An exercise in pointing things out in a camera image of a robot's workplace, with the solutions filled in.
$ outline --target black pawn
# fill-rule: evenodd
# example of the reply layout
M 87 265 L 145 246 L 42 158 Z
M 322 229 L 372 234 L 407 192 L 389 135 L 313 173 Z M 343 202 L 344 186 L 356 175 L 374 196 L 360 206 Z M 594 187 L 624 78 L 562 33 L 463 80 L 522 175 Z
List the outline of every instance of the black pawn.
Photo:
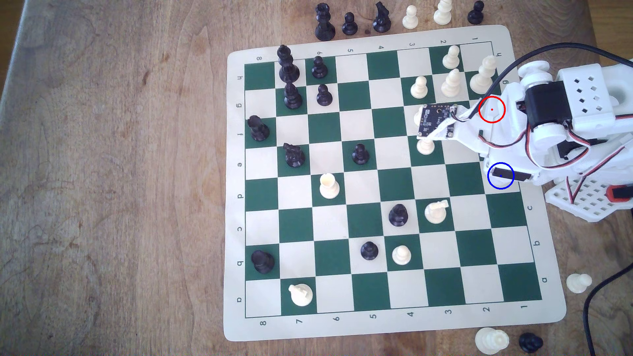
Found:
M 360 247 L 360 255 L 368 261 L 371 261 L 378 256 L 378 246 L 371 241 L 367 241 Z
M 402 204 L 396 204 L 389 212 L 389 222 L 393 226 L 402 226 L 409 220 L 409 213 Z
M 358 31 L 358 25 L 354 22 L 354 14 L 346 13 L 345 14 L 345 23 L 343 23 L 343 33 L 351 36 Z
M 318 25 L 315 28 L 315 36 L 319 41 L 329 41 L 336 35 L 336 29 L 330 23 L 330 6 L 320 3 L 316 6 L 316 20 Z
M 365 145 L 359 143 L 354 147 L 354 152 L 352 152 L 352 160 L 357 165 L 364 165 L 369 161 L 369 152 L 365 149 Z
M 299 78 L 299 67 L 297 67 L 292 62 L 294 58 L 290 54 L 290 48 L 285 44 L 279 46 L 277 50 L 277 56 L 279 57 L 279 64 L 281 68 L 279 69 L 279 78 L 284 83 L 294 83 Z
M 270 135 L 270 129 L 266 124 L 261 122 L 261 119 L 257 115 L 251 115 L 248 118 L 248 127 L 251 128 L 251 137 L 255 141 L 264 141 Z
M 266 274 L 275 266 L 275 257 L 268 252 L 256 250 L 251 254 L 251 262 L 257 272 Z
M 290 110 L 297 109 L 303 104 L 303 98 L 299 93 L 299 89 L 291 82 L 285 84 L 284 104 Z
M 389 10 L 382 4 L 382 1 L 376 3 L 378 13 L 373 21 L 373 29 L 376 32 L 387 32 L 391 28 L 391 20 L 389 19 Z
M 328 106 L 332 104 L 332 93 L 327 90 L 325 84 L 318 86 L 318 94 L 316 95 L 316 101 L 321 106 Z
M 543 339 L 532 333 L 524 333 L 519 336 L 518 345 L 521 347 L 521 350 L 527 353 L 533 353 L 537 352 L 538 349 L 543 346 Z

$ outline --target white pawn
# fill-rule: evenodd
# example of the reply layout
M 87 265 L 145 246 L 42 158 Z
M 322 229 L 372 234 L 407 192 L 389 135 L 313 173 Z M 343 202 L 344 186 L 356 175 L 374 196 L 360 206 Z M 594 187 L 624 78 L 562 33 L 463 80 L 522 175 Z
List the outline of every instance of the white pawn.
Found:
M 475 335 L 475 345 L 479 351 L 486 355 L 493 355 L 508 347 L 510 338 L 502 330 L 495 330 L 491 327 L 484 327 L 477 331 Z
M 589 274 L 570 274 L 567 277 L 567 288 L 574 293 L 584 292 L 591 285 L 591 276 Z
M 494 70 L 497 69 L 497 60 L 494 56 L 484 58 L 479 66 L 479 73 L 473 75 L 470 79 L 470 88 L 477 94 L 484 94 L 492 85 L 492 76 Z
M 411 86 L 411 96 L 416 99 L 424 98 L 429 92 L 429 88 L 427 88 L 427 79 L 423 75 L 417 77 L 415 79 L 415 83 Z
M 433 21 L 438 25 L 445 25 L 451 21 L 451 9 L 453 0 L 439 0 L 437 11 L 433 14 Z
M 333 174 L 326 173 L 321 175 L 321 178 L 319 178 L 319 182 L 321 183 L 321 186 L 318 188 L 319 193 L 321 193 L 321 195 L 325 199 L 334 199 L 337 195 L 339 195 L 341 187 L 334 178 Z
M 460 93 L 460 70 L 455 68 L 448 72 L 446 80 L 442 83 L 442 94 L 452 98 Z
M 407 6 L 406 16 L 402 19 L 402 26 L 410 30 L 418 27 L 418 17 L 415 16 L 416 12 L 418 12 L 418 9 L 415 5 Z
M 460 48 L 458 46 L 452 45 L 448 47 L 448 53 L 446 56 L 442 58 L 442 64 L 447 69 L 455 69 L 458 65 L 460 65 L 460 58 L 457 55 L 460 53 Z

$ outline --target green square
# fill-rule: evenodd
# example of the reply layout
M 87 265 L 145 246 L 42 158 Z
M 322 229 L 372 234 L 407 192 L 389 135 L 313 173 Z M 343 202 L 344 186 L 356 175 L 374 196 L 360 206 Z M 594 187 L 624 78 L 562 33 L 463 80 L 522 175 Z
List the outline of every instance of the green square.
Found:
M 306 74 L 306 85 L 336 83 L 336 57 L 323 57 L 323 64 L 327 67 L 327 75 L 317 79 L 312 75 L 314 61 L 310 58 L 306 59 L 306 71 L 304 72 Z
M 321 175 L 314 174 L 312 175 L 312 206 L 313 207 L 322 207 L 325 205 L 343 205 L 345 204 L 345 177 L 343 173 L 332 173 L 334 175 L 334 179 L 339 183 L 339 195 L 337 195 L 334 199 L 325 199 L 321 192 L 319 191 L 321 187 Z
M 306 94 L 306 87 L 297 87 L 299 94 L 303 98 L 303 103 L 299 108 L 294 110 L 288 109 L 284 104 L 284 88 L 275 89 L 275 97 L 277 102 L 277 116 L 289 116 L 289 115 L 305 115 L 308 113 L 308 100 L 316 98 L 308 98 Z
M 372 109 L 372 118 L 374 137 L 406 136 L 404 108 L 402 106 Z
M 341 140 L 341 119 L 339 112 L 308 115 L 310 143 L 334 142 Z
M 541 286 L 534 262 L 499 265 L 504 302 L 541 300 Z
M 378 185 L 382 201 L 414 198 L 411 167 L 379 170 Z
M 411 96 L 411 86 L 415 83 L 415 79 L 417 77 L 400 78 L 400 83 L 402 85 L 402 98 L 404 99 L 405 106 L 435 103 L 435 92 L 433 91 L 433 76 L 424 75 L 424 77 L 427 79 L 427 89 L 429 90 L 429 92 L 422 99 L 417 99 Z
M 391 308 L 387 272 L 353 274 L 352 290 L 356 312 Z
M 459 267 L 425 269 L 424 279 L 427 283 L 430 307 L 466 304 Z
M 362 143 L 369 152 L 369 160 L 364 165 L 359 165 L 352 159 L 352 153 L 357 144 Z M 359 141 L 343 141 L 343 169 L 345 172 L 355 172 L 357 170 L 373 170 L 376 169 L 376 147 L 371 140 Z
M 339 111 L 371 109 L 369 82 L 339 83 Z
M 490 229 L 455 231 L 455 235 L 462 267 L 497 264 Z
M 393 250 L 405 245 L 411 251 L 411 260 L 406 265 L 399 265 L 391 258 Z M 387 270 L 423 269 L 422 251 L 420 250 L 420 235 L 385 236 L 385 254 L 387 255 Z
M 315 269 L 317 276 L 350 274 L 348 240 L 315 241 Z
M 277 123 L 275 118 L 262 118 L 261 122 L 268 126 L 270 134 L 264 141 L 255 141 L 251 137 L 251 128 L 248 127 L 247 121 L 244 121 L 244 145 L 246 148 L 274 147 L 277 145 Z
M 382 236 L 380 203 L 348 205 L 350 238 Z
M 256 250 L 261 250 L 264 252 L 268 252 L 273 255 L 275 259 L 275 266 L 273 269 L 266 273 L 261 274 L 255 270 L 253 263 L 251 262 L 251 254 Z M 247 281 L 255 281 L 258 279 L 277 279 L 279 278 L 279 244 L 271 244 L 271 245 L 253 245 L 246 246 L 244 248 L 244 270 L 245 270 L 245 278 Z
M 424 209 L 427 205 L 435 203 L 437 201 L 448 200 L 448 208 L 446 209 L 446 219 L 439 224 L 433 224 L 424 216 Z M 415 201 L 416 210 L 418 212 L 418 225 L 420 226 L 420 232 L 439 232 L 439 231 L 453 231 L 453 213 L 451 211 L 451 202 L 449 198 L 434 198 L 434 199 L 419 199 Z
M 451 196 L 484 194 L 479 162 L 446 165 L 446 177 Z
M 418 152 L 416 145 L 418 144 L 417 136 L 409 136 L 409 155 L 411 156 L 411 166 L 420 165 L 443 165 L 444 152 L 442 150 L 442 141 L 434 141 L 435 149 L 430 155 L 423 155 Z
M 244 90 L 275 87 L 275 62 L 244 65 Z
M 521 192 L 487 194 L 486 200 L 492 227 L 527 225 Z
M 312 289 L 312 302 L 300 307 L 292 302 L 288 287 L 291 284 L 307 284 Z M 317 312 L 317 282 L 314 277 L 288 278 L 281 280 L 281 315 L 305 315 Z
M 244 196 L 247 212 L 277 209 L 277 178 L 246 181 Z
M 290 177 L 292 175 L 310 174 L 310 146 L 300 144 L 299 147 L 301 147 L 301 151 L 306 155 L 306 161 L 296 168 L 290 167 L 288 163 L 285 162 L 285 149 L 282 146 L 277 147 L 277 176 Z

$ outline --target white square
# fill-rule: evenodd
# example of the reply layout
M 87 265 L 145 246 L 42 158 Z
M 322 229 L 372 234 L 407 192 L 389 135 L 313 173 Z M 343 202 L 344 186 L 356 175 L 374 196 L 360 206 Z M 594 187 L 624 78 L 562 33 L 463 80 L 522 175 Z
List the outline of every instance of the white square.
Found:
M 310 142 L 307 115 L 280 116 L 275 121 L 277 146 L 283 146 L 284 143 L 298 146 Z
M 304 103 L 308 104 L 308 114 L 335 113 L 339 111 L 339 86 L 336 83 L 326 84 L 328 92 L 332 95 L 332 103 L 321 106 L 317 103 L 318 86 L 307 86 Z
M 279 244 L 279 278 L 303 278 L 315 275 L 314 241 Z
M 460 252 L 454 231 L 420 234 L 420 249 L 424 269 L 460 266 Z
M 347 206 L 329 205 L 326 207 L 313 207 L 312 228 L 315 241 L 348 238 Z
M 277 176 L 277 147 L 248 148 L 245 166 L 246 179 L 275 178 Z
M 246 212 L 246 244 L 279 243 L 279 210 Z
M 309 175 L 277 178 L 279 209 L 309 208 L 312 206 L 312 183 Z
M 370 80 L 369 98 L 372 109 L 404 106 L 400 78 Z
M 411 167 L 411 176 L 413 176 L 413 194 L 416 199 L 451 196 L 448 190 L 445 165 Z
M 488 202 L 484 194 L 451 197 L 455 231 L 490 229 Z
M 373 139 L 373 117 L 371 109 L 341 111 L 341 140 L 357 141 Z
M 376 203 L 380 201 L 377 170 L 345 172 L 345 202 L 347 204 Z
M 393 226 L 389 222 L 389 212 L 396 204 L 402 204 L 406 208 L 409 220 L 402 226 Z M 382 234 L 385 236 L 411 235 L 420 233 L 418 227 L 418 209 L 415 200 L 381 201 L 380 214 L 382 216 Z
M 360 248 L 367 241 L 371 241 L 378 247 L 378 256 L 368 261 L 360 255 Z M 387 272 L 387 252 L 385 251 L 385 238 L 376 236 L 372 238 L 349 239 L 349 264 L 352 274 Z
M 532 245 L 527 226 L 499 227 L 492 229 L 494 254 L 497 264 L 522 264 L 533 262 Z
M 423 269 L 387 272 L 392 308 L 428 307 L 427 282 Z
M 354 310 L 352 275 L 316 277 L 316 312 L 350 312 Z
M 382 137 L 373 140 L 378 169 L 406 168 L 411 166 L 409 139 L 406 136 Z
M 367 55 L 336 57 L 336 81 L 338 83 L 364 82 L 369 80 Z
M 403 49 L 398 51 L 400 77 L 419 77 L 433 74 L 428 48 Z
M 310 144 L 310 174 L 343 171 L 343 148 L 340 141 Z
M 244 112 L 247 118 L 251 115 L 257 115 L 261 118 L 277 116 L 274 89 L 244 91 L 244 100 Z
M 246 281 L 246 317 L 281 315 L 281 281 Z
M 462 267 L 461 280 L 466 303 L 503 302 L 497 265 Z

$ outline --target black chess piece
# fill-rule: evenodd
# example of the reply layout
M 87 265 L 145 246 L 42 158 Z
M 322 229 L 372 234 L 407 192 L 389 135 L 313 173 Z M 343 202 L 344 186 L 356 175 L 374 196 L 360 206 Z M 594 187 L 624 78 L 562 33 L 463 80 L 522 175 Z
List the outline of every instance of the black chess piece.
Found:
M 382 4 L 382 1 L 376 3 L 378 13 L 373 20 L 373 29 L 376 32 L 384 33 L 391 29 L 391 20 L 389 19 L 389 10 Z
M 330 6 L 320 3 L 316 6 L 316 20 L 318 25 L 315 28 L 315 36 L 319 41 L 329 41 L 336 35 L 336 29 L 330 23 Z
M 327 90 L 325 84 L 318 86 L 318 94 L 316 95 L 316 101 L 321 106 L 328 106 L 332 104 L 332 93 Z
M 345 23 L 343 23 L 343 33 L 351 36 L 358 31 L 358 25 L 354 22 L 354 14 L 346 13 L 345 14 Z
M 251 262 L 255 270 L 261 274 L 266 274 L 275 267 L 275 257 L 261 250 L 256 250 L 251 254 Z
M 299 89 L 291 82 L 285 84 L 284 104 L 290 110 L 297 109 L 303 104 L 303 98 L 299 93 Z
M 360 255 L 365 260 L 371 261 L 378 256 L 378 246 L 371 241 L 367 241 L 360 247 Z
M 284 143 L 285 162 L 292 168 L 301 167 L 306 161 L 306 154 L 301 151 L 301 147 Z
M 279 57 L 279 78 L 284 83 L 294 83 L 299 78 L 299 67 L 293 64 L 294 58 L 290 54 L 290 48 L 285 44 L 279 46 L 277 50 L 277 56 Z
M 270 129 L 266 124 L 261 122 L 261 119 L 257 115 L 251 115 L 248 118 L 248 127 L 251 128 L 251 137 L 255 141 L 264 141 L 270 135 Z
M 527 353 L 537 352 L 543 346 L 543 339 L 532 334 L 532 333 L 523 333 L 518 338 L 518 345 L 521 347 L 521 350 Z

